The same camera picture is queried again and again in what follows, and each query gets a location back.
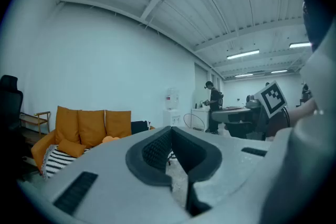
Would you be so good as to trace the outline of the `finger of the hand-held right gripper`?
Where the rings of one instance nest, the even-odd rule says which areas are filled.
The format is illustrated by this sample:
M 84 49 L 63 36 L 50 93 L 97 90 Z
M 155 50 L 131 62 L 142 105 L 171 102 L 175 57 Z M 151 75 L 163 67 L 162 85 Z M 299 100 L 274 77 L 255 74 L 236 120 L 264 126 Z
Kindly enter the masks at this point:
M 219 123 L 240 123 L 246 122 L 248 115 L 251 113 L 251 109 L 228 109 L 220 110 L 212 113 L 212 119 Z

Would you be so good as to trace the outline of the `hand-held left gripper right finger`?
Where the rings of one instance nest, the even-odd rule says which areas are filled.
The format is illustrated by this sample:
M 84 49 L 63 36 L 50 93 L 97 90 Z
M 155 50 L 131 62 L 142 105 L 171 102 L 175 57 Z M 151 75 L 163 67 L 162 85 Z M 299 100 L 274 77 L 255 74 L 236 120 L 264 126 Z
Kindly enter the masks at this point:
M 215 174 L 222 163 L 222 153 L 213 144 L 178 127 L 171 128 L 171 142 L 172 151 L 187 174 L 185 209 L 197 216 L 211 206 L 199 200 L 194 184 L 209 180 Z

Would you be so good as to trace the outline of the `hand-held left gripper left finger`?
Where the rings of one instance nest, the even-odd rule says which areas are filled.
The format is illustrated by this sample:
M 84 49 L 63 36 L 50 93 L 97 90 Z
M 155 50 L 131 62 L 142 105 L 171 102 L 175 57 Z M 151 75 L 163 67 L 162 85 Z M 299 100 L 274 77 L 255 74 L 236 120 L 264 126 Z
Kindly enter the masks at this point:
M 171 186 L 166 164 L 172 149 L 171 127 L 151 131 L 149 137 L 132 145 L 125 156 L 129 171 L 149 186 Z

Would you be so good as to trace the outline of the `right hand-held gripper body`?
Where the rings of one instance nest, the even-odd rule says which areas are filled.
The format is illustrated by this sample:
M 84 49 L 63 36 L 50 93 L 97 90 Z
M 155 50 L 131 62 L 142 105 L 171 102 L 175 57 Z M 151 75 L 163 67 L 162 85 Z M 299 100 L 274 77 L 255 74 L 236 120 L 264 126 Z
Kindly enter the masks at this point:
M 250 109 L 254 132 L 261 134 L 262 139 L 275 136 L 277 125 L 281 128 L 288 126 L 287 101 L 278 83 L 267 83 L 263 89 L 246 98 L 246 108 Z

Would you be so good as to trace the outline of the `person's right forearm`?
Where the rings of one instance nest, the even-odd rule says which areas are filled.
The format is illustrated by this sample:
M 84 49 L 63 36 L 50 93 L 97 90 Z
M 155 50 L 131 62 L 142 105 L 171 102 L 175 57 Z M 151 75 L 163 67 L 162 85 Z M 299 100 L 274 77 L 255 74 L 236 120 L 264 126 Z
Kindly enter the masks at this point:
M 317 109 L 314 98 L 311 98 L 303 105 L 288 111 L 290 127 L 294 127 L 300 119 L 314 114 Z

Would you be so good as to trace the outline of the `white cabinet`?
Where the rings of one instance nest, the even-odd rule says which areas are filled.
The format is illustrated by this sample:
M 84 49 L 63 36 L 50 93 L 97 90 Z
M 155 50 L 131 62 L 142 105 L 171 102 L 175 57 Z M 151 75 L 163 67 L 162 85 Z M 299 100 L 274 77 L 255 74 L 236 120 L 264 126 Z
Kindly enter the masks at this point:
M 209 108 L 208 107 L 204 107 L 204 108 L 200 108 L 200 109 L 192 109 L 192 114 L 197 115 L 198 117 L 200 117 L 204 124 L 205 124 L 205 131 L 208 129 L 209 127 Z

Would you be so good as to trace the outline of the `white water dispenser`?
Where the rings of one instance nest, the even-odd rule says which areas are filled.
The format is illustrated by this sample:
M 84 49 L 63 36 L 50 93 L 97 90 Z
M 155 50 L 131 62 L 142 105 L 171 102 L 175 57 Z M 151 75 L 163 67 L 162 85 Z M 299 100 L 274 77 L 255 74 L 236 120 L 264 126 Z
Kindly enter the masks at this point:
M 180 126 L 181 114 L 177 109 L 167 109 L 163 111 L 163 125 L 164 126 Z

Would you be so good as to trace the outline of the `large orange sofa pillow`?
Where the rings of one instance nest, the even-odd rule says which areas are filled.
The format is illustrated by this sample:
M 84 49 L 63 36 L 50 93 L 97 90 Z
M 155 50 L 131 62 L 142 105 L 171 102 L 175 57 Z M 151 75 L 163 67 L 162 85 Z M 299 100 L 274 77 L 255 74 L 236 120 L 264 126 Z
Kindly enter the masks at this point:
M 124 138 L 132 134 L 131 111 L 106 110 L 105 122 L 107 136 Z
M 105 110 L 78 110 L 78 130 L 81 144 L 92 148 L 102 143 L 106 136 Z
M 58 106 L 56 114 L 56 144 L 59 144 L 63 139 L 80 144 L 78 111 Z

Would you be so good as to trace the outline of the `clear water dispenser bottle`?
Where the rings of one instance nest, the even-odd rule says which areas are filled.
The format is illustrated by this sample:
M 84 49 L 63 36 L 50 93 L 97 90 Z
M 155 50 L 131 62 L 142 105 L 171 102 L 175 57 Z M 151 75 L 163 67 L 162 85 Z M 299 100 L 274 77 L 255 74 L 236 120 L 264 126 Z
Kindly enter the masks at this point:
M 165 96 L 167 110 L 176 110 L 179 107 L 180 94 L 177 88 L 168 88 Z

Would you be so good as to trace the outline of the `small orange sofa pillow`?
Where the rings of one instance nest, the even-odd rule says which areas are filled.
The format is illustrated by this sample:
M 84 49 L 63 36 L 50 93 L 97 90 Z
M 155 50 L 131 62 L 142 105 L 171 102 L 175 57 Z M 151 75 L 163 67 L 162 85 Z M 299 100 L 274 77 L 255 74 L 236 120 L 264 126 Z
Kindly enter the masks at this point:
M 85 152 L 86 146 L 78 143 L 71 142 L 63 139 L 58 144 L 58 150 L 70 155 L 71 157 L 78 158 Z

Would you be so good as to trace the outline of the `orange sofa with striped blanket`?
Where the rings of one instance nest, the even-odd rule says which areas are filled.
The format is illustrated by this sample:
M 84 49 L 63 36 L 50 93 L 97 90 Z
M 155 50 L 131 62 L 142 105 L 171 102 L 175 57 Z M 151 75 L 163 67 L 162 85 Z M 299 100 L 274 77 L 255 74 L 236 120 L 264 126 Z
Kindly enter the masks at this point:
M 131 122 L 131 134 L 137 134 L 147 130 L 152 130 L 154 127 L 148 121 Z M 58 145 L 55 142 L 50 142 L 45 150 L 43 161 L 41 164 L 42 175 L 44 179 L 52 178 L 60 170 L 71 164 L 76 157 L 70 156 L 67 153 L 58 150 Z

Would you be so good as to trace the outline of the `wooden side table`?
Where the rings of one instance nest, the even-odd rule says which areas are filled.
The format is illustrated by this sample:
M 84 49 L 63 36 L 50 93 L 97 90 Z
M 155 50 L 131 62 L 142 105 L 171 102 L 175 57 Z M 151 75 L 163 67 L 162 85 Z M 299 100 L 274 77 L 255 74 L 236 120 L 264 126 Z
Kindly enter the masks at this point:
M 34 145 L 50 132 L 50 111 L 33 115 L 21 112 L 19 115 L 22 135 L 29 145 Z

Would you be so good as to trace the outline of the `black office chair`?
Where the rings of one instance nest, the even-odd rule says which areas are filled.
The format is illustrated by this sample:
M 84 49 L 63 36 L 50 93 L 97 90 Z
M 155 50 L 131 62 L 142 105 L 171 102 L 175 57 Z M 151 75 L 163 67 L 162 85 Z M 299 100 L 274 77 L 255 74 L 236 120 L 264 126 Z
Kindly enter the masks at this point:
M 24 143 L 20 131 L 23 93 L 18 90 L 17 81 L 17 77 L 10 75 L 0 78 L 0 133 L 10 142 Z

